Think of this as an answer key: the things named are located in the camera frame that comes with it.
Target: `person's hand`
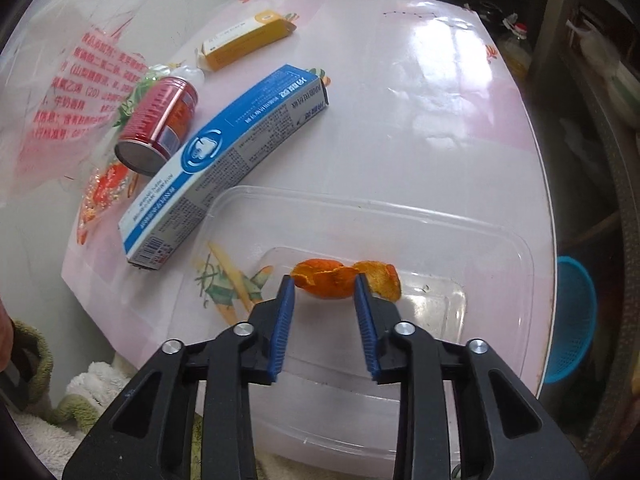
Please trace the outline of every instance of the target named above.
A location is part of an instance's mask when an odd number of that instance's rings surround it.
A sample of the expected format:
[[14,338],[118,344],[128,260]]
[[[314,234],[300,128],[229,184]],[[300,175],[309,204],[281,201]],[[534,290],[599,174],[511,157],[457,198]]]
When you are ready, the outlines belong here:
[[14,326],[0,300],[0,372],[11,360],[11,348],[14,347]]

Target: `dried orange peel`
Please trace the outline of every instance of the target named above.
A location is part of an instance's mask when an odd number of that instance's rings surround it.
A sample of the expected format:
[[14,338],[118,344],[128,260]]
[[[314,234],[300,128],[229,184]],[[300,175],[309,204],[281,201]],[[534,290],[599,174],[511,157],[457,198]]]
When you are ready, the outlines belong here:
[[396,268],[383,262],[364,261],[346,267],[337,260],[313,258],[298,263],[291,271],[291,277],[296,287],[319,298],[336,300],[353,295],[353,284],[361,272],[366,275],[372,292],[389,301],[400,299]]

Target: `barcode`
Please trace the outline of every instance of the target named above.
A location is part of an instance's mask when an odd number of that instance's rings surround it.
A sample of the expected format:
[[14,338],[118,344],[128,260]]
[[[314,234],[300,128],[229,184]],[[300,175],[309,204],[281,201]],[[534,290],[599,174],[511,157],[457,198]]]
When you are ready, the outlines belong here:
[[160,238],[149,238],[146,244],[140,249],[137,260],[144,260],[148,262],[155,256],[158,249],[162,247],[162,240]]

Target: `silver screw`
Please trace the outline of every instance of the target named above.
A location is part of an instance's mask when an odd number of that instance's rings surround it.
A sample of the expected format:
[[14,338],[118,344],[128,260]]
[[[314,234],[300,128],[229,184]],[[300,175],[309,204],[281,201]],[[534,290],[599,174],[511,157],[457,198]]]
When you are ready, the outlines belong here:
[[251,323],[238,323],[234,327],[234,334],[236,335],[251,335],[254,332],[254,326]]
[[400,335],[411,335],[415,332],[415,326],[407,321],[401,321],[394,327],[394,330]]
[[169,339],[169,341],[165,341],[162,343],[162,351],[165,354],[175,354],[179,352],[182,348],[182,343],[177,339]]
[[489,345],[482,339],[469,341],[469,350],[475,354],[484,354],[489,349]]

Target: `wooden shelf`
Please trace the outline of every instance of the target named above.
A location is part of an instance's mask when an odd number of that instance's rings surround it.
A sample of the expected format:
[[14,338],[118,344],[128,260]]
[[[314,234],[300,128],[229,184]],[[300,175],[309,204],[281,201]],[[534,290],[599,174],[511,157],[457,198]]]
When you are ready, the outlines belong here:
[[613,109],[604,81],[573,51],[560,58],[575,81],[604,145],[622,224],[625,291],[622,322],[607,386],[580,450],[591,473],[612,446],[631,400],[631,377],[640,349],[640,155],[636,133]]

